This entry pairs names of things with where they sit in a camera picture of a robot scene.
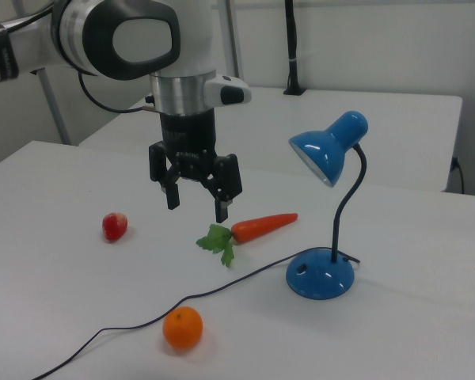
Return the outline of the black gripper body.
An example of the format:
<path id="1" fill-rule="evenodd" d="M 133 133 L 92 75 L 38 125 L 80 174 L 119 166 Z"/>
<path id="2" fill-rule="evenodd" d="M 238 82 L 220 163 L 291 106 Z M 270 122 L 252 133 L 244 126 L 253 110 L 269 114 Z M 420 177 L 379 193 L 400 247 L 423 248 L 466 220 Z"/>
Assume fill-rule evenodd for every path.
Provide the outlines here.
<path id="1" fill-rule="evenodd" d="M 164 155 L 181 177 L 194 181 L 212 175 L 215 152 L 215 111 L 190 116 L 160 115 Z"/>

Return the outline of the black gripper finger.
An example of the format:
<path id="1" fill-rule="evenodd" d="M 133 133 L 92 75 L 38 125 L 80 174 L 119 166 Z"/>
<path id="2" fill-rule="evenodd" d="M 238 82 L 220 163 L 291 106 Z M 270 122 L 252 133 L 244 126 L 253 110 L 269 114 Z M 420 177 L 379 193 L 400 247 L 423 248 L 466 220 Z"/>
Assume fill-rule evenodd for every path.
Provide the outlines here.
<path id="1" fill-rule="evenodd" d="M 160 184 L 166 196 L 168 209 L 174 210 L 180 205 L 177 185 L 180 174 L 177 165 L 172 163 L 167 167 L 167 161 L 170 160 L 167 153 L 163 142 L 157 142 L 149 147 L 150 179 Z"/>
<path id="2" fill-rule="evenodd" d="M 210 174 L 203 179 L 203 186 L 215 199 L 215 221 L 226 221 L 228 207 L 242 193 L 238 157 L 235 154 L 217 156 Z"/>

